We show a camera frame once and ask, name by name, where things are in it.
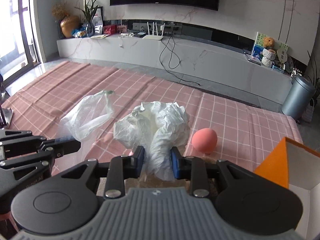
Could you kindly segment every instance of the pink ball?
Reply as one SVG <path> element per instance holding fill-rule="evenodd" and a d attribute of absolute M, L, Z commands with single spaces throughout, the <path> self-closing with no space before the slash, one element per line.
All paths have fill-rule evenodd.
<path fill-rule="evenodd" d="M 203 128 L 193 135 L 191 142 L 197 151 L 210 154 L 217 146 L 218 136 L 214 130 Z"/>

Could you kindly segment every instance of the tile floor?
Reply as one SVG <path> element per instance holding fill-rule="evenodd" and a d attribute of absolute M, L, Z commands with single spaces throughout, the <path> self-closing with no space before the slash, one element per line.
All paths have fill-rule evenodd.
<path fill-rule="evenodd" d="M 151 68 L 146 66 L 139 66 L 127 63 L 119 63 L 119 62 L 110 62 L 110 61 L 103 61 L 103 60 L 89 60 L 89 59 L 76 59 L 76 58 L 57 58 L 50 62 L 40 64 L 36 66 L 34 69 L 30 70 L 28 73 L 20 77 L 17 81 L 12 83 L 9 87 L 7 87 L 7 91 L 12 96 L 25 85 L 33 81 L 35 78 L 41 76 L 46 71 L 50 70 L 51 68 L 55 67 L 57 64 L 61 63 L 62 61 L 69 60 L 79 63 L 91 63 L 100 66 L 115 66 L 121 69 L 132 69 L 134 71 L 138 71 L 140 73 L 148 73 L 154 75 L 159 78 L 163 78 L 172 82 L 186 84 L 193 87 L 199 87 L 205 90 L 209 90 L 215 93 L 219 93 L 225 96 L 233 97 L 239 99 L 244 102 L 248 102 L 250 104 L 260 106 L 263 109 L 270 110 L 273 112 L 280 112 L 281 105 L 270 101 L 268 99 L 259 97 L 257 95 L 229 87 L 223 84 L 219 84 L 216 82 L 212 82 L 209 80 L 204 80 L 201 78 L 184 75 L 181 73 L 168 73 L 164 69 L 158 68 Z M 191 83 L 188 81 L 193 81 L 199 83 L 199 86 L 196 83 Z M 299 131 L 301 133 L 302 139 L 304 144 L 308 147 L 311 147 L 314 150 L 320 151 L 320 106 L 316 106 L 314 112 L 314 118 L 311 123 L 302 122 L 298 125 Z"/>

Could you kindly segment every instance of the decorative fan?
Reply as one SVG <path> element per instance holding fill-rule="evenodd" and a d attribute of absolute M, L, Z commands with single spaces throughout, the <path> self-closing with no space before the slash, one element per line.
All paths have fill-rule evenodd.
<path fill-rule="evenodd" d="M 288 55 L 288 60 L 285 64 L 285 71 L 287 71 L 288 73 L 291 73 L 293 71 L 294 67 L 293 67 L 293 60 L 290 57 L 290 55 Z"/>

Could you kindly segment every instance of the white plastic bag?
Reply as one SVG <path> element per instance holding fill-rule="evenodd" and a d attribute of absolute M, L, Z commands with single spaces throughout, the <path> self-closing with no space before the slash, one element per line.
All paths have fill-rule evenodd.
<path fill-rule="evenodd" d="M 99 135 L 97 128 L 108 121 L 113 114 L 112 104 L 108 98 L 112 93 L 113 91 L 100 91 L 97 94 L 82 98 L 60 120 L 56 138 L 73 136 L 81 142 L 79 151 L 63 157 L 64 167 L 62 169 L 85 160 L 92 144 Z"/>
<path fill-rule="evenodd" d="M 190 135 L 188 123 L 189 115 L 177 103 L 141 103 L 113 125 L 113 137 L 133 152 L 142 145 L 146 173 L 174 181 L 170 150 L 176 146 L 184 153 Z"/>

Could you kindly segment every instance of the orange box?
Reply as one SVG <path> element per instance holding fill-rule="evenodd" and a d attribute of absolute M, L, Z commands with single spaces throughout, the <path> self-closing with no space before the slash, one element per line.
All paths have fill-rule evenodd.
<path fill-rule="evenodd" d="M 296 232 L 314 239 L 320 233 L 320 154 L 285 137 L 254 173 L 300 198 L 303 214 Z"/>

